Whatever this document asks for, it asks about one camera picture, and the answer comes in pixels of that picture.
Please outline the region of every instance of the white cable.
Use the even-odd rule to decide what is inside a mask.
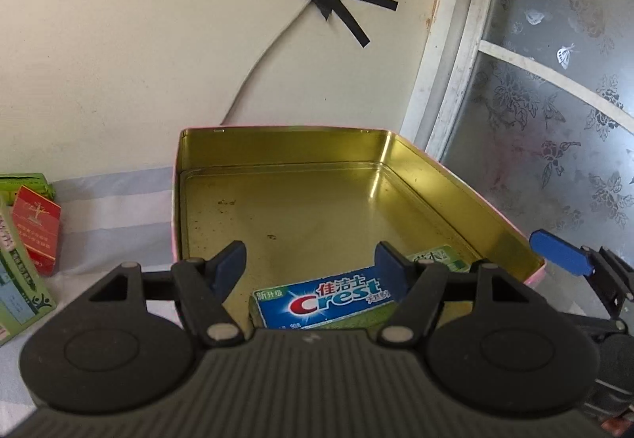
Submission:
[[[303,14],[306,8],[311,4],[311,1],[313,0],[306,0],[304,4],[300,7],[300,9],[297,11],[297,13],[293,16],[293,18],[291,18],[291,20],[286,24],[286,26],[282,30],[280,30],[280,32],[273,38],[273,40],[268,44],[268,46],[265,47],[264,50],[262,50],[262,53],[260,54],[258,59],[254,62],[253,66],[251,66],[251,69],[248,70],[248,73],[246,73],[246,76],[243,79],[242,84],[240,84],[240,87],[236,91],[236,94],[233,97],[233,100],[231,101],[231,105],[229,106],[229,109],[227,110],[226,114],[224,114],[223,121],[221,121],[220,123],[221,126],[227,125],[229,123],[229,120],[233,116],[238,104],[240,103],[240,98],[242,98],[242,92],[246,84],[248,83],[249,79],[253,75],[254,71],[258,68],[258,66],[262,62],[262,59],[264,59],[264,57],[269,53],[270,49],[275,46],[275,43],[277,43],[277,41],[280,40],[280,38],[286,33],[286,31],[293,26],[293,23],[299,19],[299,17]]]

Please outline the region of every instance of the white wall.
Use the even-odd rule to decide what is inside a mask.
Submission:
[[[234,124],[397,130],[433,0],[344,1],[372,42],[311,6],[252,78]],[[49,179],[170,164],[218,124],[302,0],[0,0],[0,170]]]

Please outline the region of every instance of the red cigarette box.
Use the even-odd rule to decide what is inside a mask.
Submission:
[[[57,255],[60,207],[22,186],[13,203],[13,222],[40,275],[51,275]]]

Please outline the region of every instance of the ribbed gray surface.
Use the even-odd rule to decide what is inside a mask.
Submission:
[[[440,392],[408,353],[363,331],[258,331],[209,352],[169,397],[113,417],[41,409],[11,438],[605,437],[580,413],[483,415]]]

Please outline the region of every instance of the white door frame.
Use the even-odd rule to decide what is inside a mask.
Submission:
[[[460,8],[460,1],[456,4],[456,0],[438,0],[401,135],[424,149],[434,159],[440,160],[443,157],[478,52],[542,77],[611,117],[634,134],[634,117],[599,94],[528,57],[484,41],[482,35],[490,2],[491,0],[462,0],[462,3],[467,3],[468,10],[466,21],[461,22],[454,17],[454,13]],[[462,35],[456,34],[455,29],[452,32],[452,27],[461,24],[464,25]],[[445,51],[451,45],[448,40],[452,34],[460,44],[455,54],[447,54]],[[451,69],[446,67],[448,62],[453,63]],[[438,103],[432,103],[434,95],[442,100],[440,107]]]

